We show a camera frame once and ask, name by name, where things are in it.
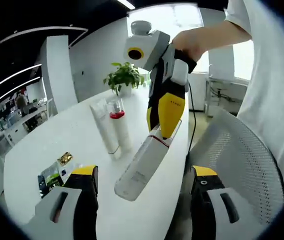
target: black ceiling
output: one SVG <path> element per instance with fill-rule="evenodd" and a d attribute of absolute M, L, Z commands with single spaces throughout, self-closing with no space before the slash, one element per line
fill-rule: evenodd
<path fill-rule="evenodd" d="M 128 0 L 136 8 L 180 0 Z M 228 0 L 193 0 L 199 7 L 223 10 Z M 80 27 L 88 29 L 86 35 L 126 16 L 128 8 L 116 0 L 25 0 L 1 1 L 0 41 L 21 31 L 50 26 Z M 0 81 L 34 65 L 47 36 L 68 35 L 69 43 L 83 31 L 44 30 L 14 37 L 0 44 Z M 41 75 L 41 69 L 19 74 L 0 86 L 0 96 L 31 78 Z"/>

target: white shirt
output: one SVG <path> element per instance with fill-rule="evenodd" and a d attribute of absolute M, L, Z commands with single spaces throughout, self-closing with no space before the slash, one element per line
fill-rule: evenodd
<path fill-rule="evenodd" d="M 252 36 L 254 65 L 237 117 L 269 148 L 284 180 L 284 23 L 258 0 L 229 0 L 226 20 Z"/>

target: green leaves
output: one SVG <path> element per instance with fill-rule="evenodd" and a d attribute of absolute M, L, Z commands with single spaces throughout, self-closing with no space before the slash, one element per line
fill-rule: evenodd
<path fill-rule="evenodd" d="M 140 76 L 138 67 L 131 65 L 129 62 L 125 62 L 124 64 L 113 62 L 111 64 L 117 67 L 117 70 L 109 73 L 107 77 L 103 79 L 103 83 L 107 83 L 109 88 L 115 91 L 116 95 L 119 94 L 122 88 L 121 84 L 125 84 L 126 86 L 131 84 L 132 88 L 145 85 L 145 78 L 144 76 Z"/>

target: gray floor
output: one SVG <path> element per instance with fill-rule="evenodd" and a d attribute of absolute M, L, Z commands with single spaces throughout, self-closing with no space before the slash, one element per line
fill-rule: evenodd
<path fill-rule="evenodd" d="M 210 121 L 210 118 L 206 118 L 206 116 L 201 112 L 196 112 L 195 117 L 196 117 L 196 128 L 191 147 L 193 147 L 196 144 L 196 142 L 200 139 L 202 134 L 207 129 Z M 192 137 L 194 125 L 195 125 L 194 116 L 193 113 L 190 112 L 189 125 L 188 125 L 189 142 Z M 181 192 L 176 205 L 174 216 L 170 228 L 165 237 L 165 240 L 190 240 L 192 238 L 192 220 L 190 213 L 190 202 L 191 202 L 190 191 L 192 183 L 193 183 L 193 176 L 186 170 L 183 176 Z"/>

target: white table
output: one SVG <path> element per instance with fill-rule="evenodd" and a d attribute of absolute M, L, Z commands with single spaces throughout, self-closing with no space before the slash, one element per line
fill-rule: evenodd
<path fill-rule="evenodd" d="M 14 221 L 25 224 L 34 216 L 35 206 L 41 200 L 38 174 L 70 152 L 73 161 L 98 165 L 98 240 L 165 238 L 177 205 L 188 150 L 188 98 L 181 126 L 167 155 L 141 195 L 130 202 L 114 193 L 114 184 L 148 135 L 148 89 L 140 87 L 123 99 L 133 147 L 117 161 L 107 154 L 89 107 L 90 103 L 112 95 L 108 90 L 59 113 L 6 155 L 4 193 Z"/>

